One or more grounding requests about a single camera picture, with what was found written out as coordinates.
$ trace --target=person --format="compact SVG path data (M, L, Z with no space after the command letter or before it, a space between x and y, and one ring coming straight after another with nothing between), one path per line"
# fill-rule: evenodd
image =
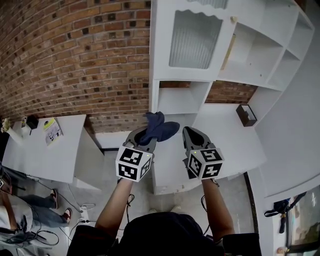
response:
M77 226L67 256L86 255L261 255L259 235L235 234L217 183L202 180L212 238L187 214L156 212L129 222L116 239L133 182L120 179L95 227Z
M58 209L58 192L52 189L46 198L37 195L17 197L0 190L0 232L30 231L33 226L51 228L66 227L71 220L72 210L66 209L59 215L51 209Z

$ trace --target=black bag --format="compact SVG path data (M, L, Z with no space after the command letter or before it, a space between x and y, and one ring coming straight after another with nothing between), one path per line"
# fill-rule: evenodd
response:
M307 192L304 192L302 194L299 194L296 199L293 201L292 204L289 206L290 198L281 200L278 202L275 202L273 204L273 210L267 210L264 213L264 216L266 217L272 217L278 214L281 214L281 220L280 220L280 230L279 233L282 234L285 232L286 227L286 213L289 212L295 205L300 201L301 198L303 198L306 195Z

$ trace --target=floor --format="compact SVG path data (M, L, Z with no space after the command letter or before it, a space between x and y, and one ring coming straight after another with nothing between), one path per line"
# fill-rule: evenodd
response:
M104 189L102 191L80 189L70 186L70 189L76 199L75 201L67 184L49 180L41 180L40 182L50 188L57 188L58 192L65 196L65 198L74 206L77 206L77 204L95 204L93 209L91 209L93 205L88 205L87 207L90 209L88 211L89 219L96 221L117 184L116 172L114 171L117 152L109 151L104 155L104 169L106 172L105 176L103 177ZM232 179L223 178L218 180L218 182L220 184L221 194L231 213L235 232L254 232L251 205L244 176L240 175ZM42 186L36 181L30 180L24 184L24 187L27 188L27 194L35 194L46 197L50 193L48 188ZM134 183L131 193L135 195L135 199L131 203L131 207L128 210L130 220L148 214L150 209L155 209L159 212L165 212L170 211L175 205L180 205L185 213L191 215L195 219L203 231L205 231L208 226L207 214L201 205L201 197L204 194L201 186L187 192L167 195L153 195L152 177L151 172L149 172L139 183ZM62 197L59 198L59 205L60 208L58 212L60 214L63 213L66 208L70 207L70 205ZM80 213L77 212L73 207L71 208L73 210L73 217L70 225L69 227L62 229L67 235L70 234L71 229L77 224L78 218L80 218ZM124 214L120 229L124 229L126 224L127 216ZM59 237L59 244L54 246L52 249L41 249L36 253L38 253L39 256L45 255L46 253L50 254L50 256L66 255L70 242L67 236L63 234L59 228L49 229L44 227L43 229L51 230L56 233ZM122 235L123 231L119 230L118 237L121 238ZM55 243L57 241L57 238L52 234L42 233L42 236L47 238L48 243ZM15 248L12 248L10 251L14 256L17 255Z

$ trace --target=white table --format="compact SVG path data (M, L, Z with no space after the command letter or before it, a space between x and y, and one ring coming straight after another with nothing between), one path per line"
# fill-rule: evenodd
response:
M254 169L267 159L254 127L244 127L238 104L204 104L192 127L205 133L224 157L216 179ZM187 158L181 133L158 142L154 150L153 189L156 195L188 191L200 185L190 180L182 162Z
M104 155L84 128L86 115L56 117L63 136L47 146L45 121L36 129L22 133L21 122L13 130L23 135L22 145L9 138L2 164L30 177L73 183L82 188L101 188Z

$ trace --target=human arm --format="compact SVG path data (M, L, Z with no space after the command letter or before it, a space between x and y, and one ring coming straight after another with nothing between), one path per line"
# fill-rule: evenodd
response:
M6 212L8 214L8 217L9 217L10 229L16 230L18 228L18 226L17 226L14 210L12 209L8 194L1 191L0 197L1 197L1 200L3 203L3 206L5 207Z
M121 179L96 221L95 227L105 231L112 238L117 236L132 186L133 181Z
M202 186L213 240L234 234L234 224L218 186L210 179L203 179Z

